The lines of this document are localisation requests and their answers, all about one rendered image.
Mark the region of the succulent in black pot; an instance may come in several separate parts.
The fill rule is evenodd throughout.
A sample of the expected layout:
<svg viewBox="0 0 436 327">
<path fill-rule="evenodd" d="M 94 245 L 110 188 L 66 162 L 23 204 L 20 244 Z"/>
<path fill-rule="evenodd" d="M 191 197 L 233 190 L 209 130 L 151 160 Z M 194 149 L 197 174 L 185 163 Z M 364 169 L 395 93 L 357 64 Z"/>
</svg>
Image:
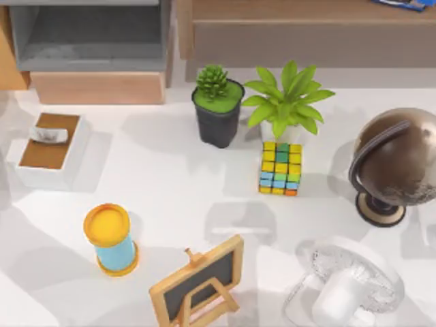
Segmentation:
<svg viewBox="0 0 436 327">
<path fill-rule="evenodd" d="M 238 130 L 244 96 L 244 86 L 228 78 L 222 66 L 203 67 L 191 94 L 201 141 L 219 149 L 229 147 Z"/>
</svg>

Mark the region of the multicoloured puzzle cube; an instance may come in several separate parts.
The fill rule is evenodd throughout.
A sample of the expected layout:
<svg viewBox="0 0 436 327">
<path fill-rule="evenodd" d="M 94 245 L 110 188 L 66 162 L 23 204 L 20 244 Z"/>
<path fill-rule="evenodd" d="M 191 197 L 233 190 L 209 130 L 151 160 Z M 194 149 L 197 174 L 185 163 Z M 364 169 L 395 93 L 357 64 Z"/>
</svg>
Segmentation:
<svg viewBox="0 0 436 327">
<path fill-rule="evenodd" d="M 302 145 L 263 142 L 258 191 L 294 197 L 302 176 Z"/>
</svg>

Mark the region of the leafy plant in white pot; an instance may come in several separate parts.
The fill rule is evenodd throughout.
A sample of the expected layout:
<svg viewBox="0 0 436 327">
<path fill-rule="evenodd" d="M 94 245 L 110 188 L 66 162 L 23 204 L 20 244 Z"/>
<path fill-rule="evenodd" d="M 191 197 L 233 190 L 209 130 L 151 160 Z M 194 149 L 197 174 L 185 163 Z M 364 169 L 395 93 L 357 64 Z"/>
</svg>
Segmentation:
<svg viewBox="0 0 436 327">
<path fill-rule="evenodd" d="M 256 91 L 241 105 L 253 107 L 247 125 L 255 127 L 263 122 L 270 124 L 275 141 L 287 130 L 303 127 L 313 135 L 318 134 L 318 123 L 324 118 L 313 105 L 336 95 L 334 91 L 323 89 L 321 83 L 314 80 L 317 67 L 307 66 L 298 69 L 294 60 L 288 61 L 281 70 L 281 81 L 266 67 L 257 66 L 257 80 L 249 80 L 244 86 Z"/>
</svg>

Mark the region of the wooden framed blackboard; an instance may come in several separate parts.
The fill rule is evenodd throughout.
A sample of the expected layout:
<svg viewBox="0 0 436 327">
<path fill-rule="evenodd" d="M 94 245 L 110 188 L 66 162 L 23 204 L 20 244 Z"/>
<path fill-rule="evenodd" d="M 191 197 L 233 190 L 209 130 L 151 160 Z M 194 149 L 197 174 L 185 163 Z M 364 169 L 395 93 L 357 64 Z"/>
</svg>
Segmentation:
<svg viewBox="0 0 436 327">
<path fill-rule="evenodd" d="M 185 253 L 189 263 L 149 290 L 159 327 L 207 327 L 239 305 L 230 290 L 240 283 L 244 240 L 227 239 L 206 253 Z"/>
</svg>

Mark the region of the yellow and blue hourglass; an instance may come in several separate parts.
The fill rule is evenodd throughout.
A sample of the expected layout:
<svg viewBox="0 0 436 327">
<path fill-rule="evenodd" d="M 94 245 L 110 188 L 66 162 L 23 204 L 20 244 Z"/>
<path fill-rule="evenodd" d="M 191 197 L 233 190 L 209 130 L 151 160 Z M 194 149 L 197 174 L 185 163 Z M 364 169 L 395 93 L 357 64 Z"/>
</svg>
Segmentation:
<svg viewBox="0 0 436 327">
<path fill-rule="evenodd" d="M 84 234 L 95 248 L 99 267 L 107 275 L 127 275 L 138 264 L 139 250 L 131 238 L 130 227 L 128 212 L 118 204 L 100 204 L 84 219 Z"/>
</svg>

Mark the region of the pale wooden drawer front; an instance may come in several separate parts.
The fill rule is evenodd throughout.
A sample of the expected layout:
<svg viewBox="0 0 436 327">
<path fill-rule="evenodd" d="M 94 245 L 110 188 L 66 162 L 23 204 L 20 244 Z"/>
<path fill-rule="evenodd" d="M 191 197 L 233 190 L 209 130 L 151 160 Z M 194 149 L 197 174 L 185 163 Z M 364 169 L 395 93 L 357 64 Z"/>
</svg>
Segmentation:
<svg viewBox="0 0 436 327">
<path fill-rule="evenodd" d="M 162 104 L 164 72 L 31 72 L 43 104 Z"/>
</svg>

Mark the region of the wooden open shelf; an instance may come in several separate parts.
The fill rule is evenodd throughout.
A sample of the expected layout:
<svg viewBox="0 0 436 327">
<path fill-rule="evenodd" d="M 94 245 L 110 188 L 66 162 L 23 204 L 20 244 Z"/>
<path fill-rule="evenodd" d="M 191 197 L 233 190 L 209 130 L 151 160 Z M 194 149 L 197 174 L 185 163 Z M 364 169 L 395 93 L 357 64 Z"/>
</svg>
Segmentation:
<svg viewBox="0 0 436 327">
<path fill-rule="evenodd" d="M 372 0 L 174 0 L 187 76 L 206 63 L 319 67 L 338 87 L 436 87 L 436 6 Z"/>
</svg>

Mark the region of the white tissue box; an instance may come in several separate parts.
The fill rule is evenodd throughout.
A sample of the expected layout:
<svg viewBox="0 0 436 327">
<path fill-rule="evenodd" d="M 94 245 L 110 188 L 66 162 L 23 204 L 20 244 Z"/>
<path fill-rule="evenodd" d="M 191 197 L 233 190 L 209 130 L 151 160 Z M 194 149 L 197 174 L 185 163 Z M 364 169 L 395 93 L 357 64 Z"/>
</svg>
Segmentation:
<svg viewBox="0 0 436 327">
<path fill-rule="evenodd" d="M 14 140 L 5 156 L 6 163 L 27 187 L 69 191 L 82 163 L 91 125 L 80 115 L 43 112 L 34 126 L 51 132 L 65 129 L 67 141 L 47 144 L 28 136 Z"/>
</svg>

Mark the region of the white desk fan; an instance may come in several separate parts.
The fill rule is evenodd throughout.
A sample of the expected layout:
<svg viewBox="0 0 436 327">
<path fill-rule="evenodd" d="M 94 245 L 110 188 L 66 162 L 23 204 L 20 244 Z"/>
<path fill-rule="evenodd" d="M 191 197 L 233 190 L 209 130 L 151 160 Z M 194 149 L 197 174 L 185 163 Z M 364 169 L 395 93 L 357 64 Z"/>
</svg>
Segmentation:
<svg viewBox="0 0 436 327">
<path fill-rule="evenodd" d="M 281 309 L 292 327 L 377 327 L 377 314 L 397 310 L 405 297 L 400 274 L 380 254 L 354 240 L 330 236 L 299 249 L 307 271 Z M 287 310 L 310 278 L 323 286 L 311 307 L 313 325 L 304 326 Z"/>
</svg>

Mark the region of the brown globe on stand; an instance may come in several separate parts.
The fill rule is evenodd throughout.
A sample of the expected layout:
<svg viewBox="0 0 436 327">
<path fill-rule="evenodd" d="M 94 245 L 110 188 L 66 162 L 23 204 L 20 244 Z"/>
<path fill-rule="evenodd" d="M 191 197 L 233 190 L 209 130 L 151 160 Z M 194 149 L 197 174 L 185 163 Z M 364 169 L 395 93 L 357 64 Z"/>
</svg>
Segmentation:
<svg viewBox="0 0 436 327">
<path fill-rule="evenodd" d="M 408 206 L 436 199 L 436 114 L 393 108 L 358 135 L 348 179 L 356 209 L 378 227 L 400 223 Z"/>
</svg>

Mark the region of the grey pierced drawer inside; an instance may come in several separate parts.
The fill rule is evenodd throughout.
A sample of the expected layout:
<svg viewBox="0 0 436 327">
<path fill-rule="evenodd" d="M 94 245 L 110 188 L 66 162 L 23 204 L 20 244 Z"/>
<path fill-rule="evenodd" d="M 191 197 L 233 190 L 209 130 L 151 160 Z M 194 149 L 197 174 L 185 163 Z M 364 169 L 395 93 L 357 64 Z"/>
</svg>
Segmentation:
<svg viewBox="0 0 436 327">
<path fill-rule="evenodd" d="M 161 72 L 171 0 L 0 0 L 30 72 Z"/>
</svg>

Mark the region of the wooden cupboard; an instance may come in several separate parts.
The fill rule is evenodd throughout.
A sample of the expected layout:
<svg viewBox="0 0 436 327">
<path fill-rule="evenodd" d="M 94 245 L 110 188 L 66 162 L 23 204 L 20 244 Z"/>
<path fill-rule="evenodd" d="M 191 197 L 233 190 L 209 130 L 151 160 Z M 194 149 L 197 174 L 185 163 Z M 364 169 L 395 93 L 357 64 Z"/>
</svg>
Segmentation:
<svg viewBox="0 0 436 327">
<path fill-rule="evenodd" d="M 17 68 L 9 9 L 0 5 L 0 91 L 27 90 L 30 81 L 29 72 Z"/>
</svg>

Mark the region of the blue book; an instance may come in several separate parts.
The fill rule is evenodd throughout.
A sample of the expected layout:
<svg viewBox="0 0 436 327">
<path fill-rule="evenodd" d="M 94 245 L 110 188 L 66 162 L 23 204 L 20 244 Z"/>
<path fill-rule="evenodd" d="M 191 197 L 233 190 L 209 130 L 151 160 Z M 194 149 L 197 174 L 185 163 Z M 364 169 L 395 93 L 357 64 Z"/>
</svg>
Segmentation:
<svg viewBox="0 0 436 327">
<path fill-rule="evenodd" d="M 373 3 L 382 5 L 389 5 L 405 10 L 413 10 L 416 12 L 423 12 L 428 7 L 427 4 L 420 2 L 419 0 L 370 0 Z"/>
</svg>

